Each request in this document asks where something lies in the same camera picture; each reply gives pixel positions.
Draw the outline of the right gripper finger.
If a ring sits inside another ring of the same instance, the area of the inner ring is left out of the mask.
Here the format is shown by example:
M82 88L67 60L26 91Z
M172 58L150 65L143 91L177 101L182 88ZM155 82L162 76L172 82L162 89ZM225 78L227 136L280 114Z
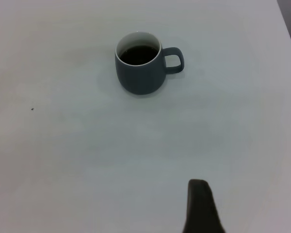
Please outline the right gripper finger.
M205 180L188 182L184 233L224 233L212 190Z

